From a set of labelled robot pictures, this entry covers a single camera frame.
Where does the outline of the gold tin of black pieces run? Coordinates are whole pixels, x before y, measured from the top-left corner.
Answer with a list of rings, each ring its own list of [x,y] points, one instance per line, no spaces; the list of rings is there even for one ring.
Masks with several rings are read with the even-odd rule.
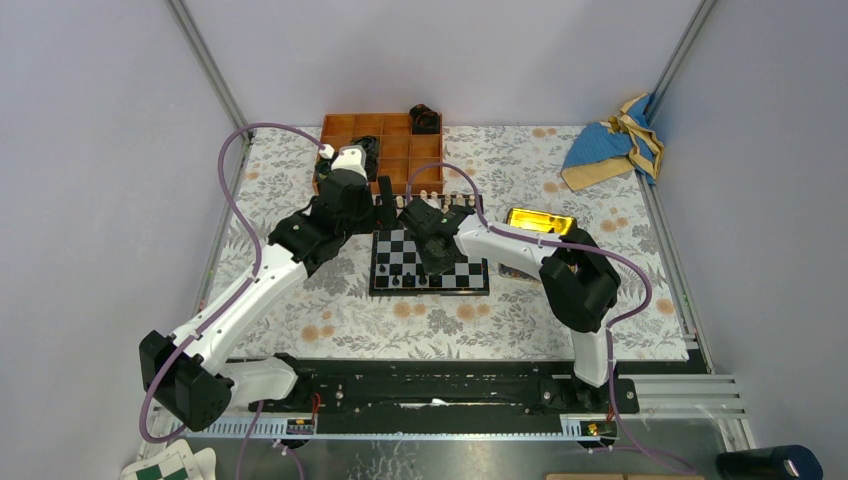
[[[577,220],[572,216],[519,207],[512,207],[508,210],[506,223],[512,227],[533,232],[556,233],[558,235],[565,235],[577,226]],[[504,264],[498,265],[498,273],[507,279],[538,283],[538,280],[531,275]]]

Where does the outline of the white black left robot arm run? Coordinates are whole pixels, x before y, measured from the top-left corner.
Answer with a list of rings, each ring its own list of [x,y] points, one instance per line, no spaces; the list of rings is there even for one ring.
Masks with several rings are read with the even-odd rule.
[[[252,325],[335,258],[351,236],[396,227],[391,180],[381,176],[378,185],[380,196],[373,198],[359,173],[332,171],[306,207],[277,224],[252,267],[226,293],[171,334],[151,331],[140,342],[145,439],[153,437],[147,429],[153,402],[192,431],[207,428],[230,407],[275,400],[296,411],[307,404],[308,381],[283,359],[232,363],[230,354]]]

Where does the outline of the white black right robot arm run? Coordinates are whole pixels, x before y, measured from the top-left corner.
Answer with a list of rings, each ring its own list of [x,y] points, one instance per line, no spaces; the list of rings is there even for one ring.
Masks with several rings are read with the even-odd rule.
[[[532,232],[490,222],[471,207],[453,205],[442,211],[420,198],[410,201],[398,220],[410,232],[428,274],[442,274],[466,257],[503,264],[539,280],[550,310],[572,331],[575,402],[597,412],[612,400],[609,341],[603,329],[621,279],[586,232]]]

